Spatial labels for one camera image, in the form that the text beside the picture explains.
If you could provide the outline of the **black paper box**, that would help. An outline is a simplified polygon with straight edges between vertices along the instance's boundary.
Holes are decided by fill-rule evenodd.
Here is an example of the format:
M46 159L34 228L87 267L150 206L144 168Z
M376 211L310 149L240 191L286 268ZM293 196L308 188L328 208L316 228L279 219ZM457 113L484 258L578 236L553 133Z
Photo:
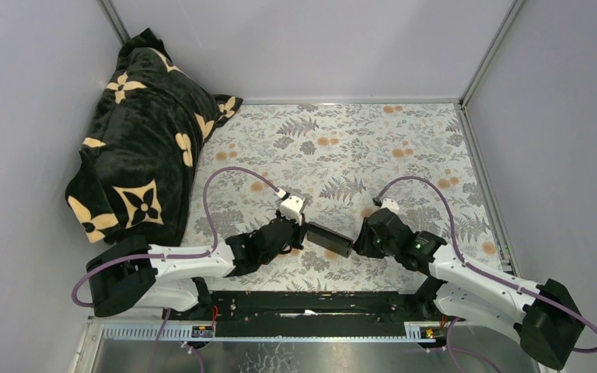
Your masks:
M348 258L353 250L352 239L315 222L307 224L306 239L344 258Z

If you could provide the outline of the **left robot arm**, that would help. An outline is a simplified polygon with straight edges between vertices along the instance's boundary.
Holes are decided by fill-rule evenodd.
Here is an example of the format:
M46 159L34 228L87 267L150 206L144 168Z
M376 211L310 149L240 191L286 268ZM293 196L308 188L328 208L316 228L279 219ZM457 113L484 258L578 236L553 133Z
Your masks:
M129 237L86 264L82 284L96 317L130 309L162 308L201 319L210 308L206 278L240 277L281 254L302 248L307 226L277 214L268 224L209 246L170 247Z

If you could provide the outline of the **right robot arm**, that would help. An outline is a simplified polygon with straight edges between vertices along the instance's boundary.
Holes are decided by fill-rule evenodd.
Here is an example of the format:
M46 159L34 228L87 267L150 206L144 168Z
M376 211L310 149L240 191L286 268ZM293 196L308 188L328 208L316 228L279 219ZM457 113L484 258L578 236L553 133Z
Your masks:
M561 370L584 324L568 289L549 279L538 284L461 260L451 244L430 232L412 231L387 208L364 219L354 251L371 258L392 257L425 275L414 300L416 313L433 320L459 317L514 340L533 360Z

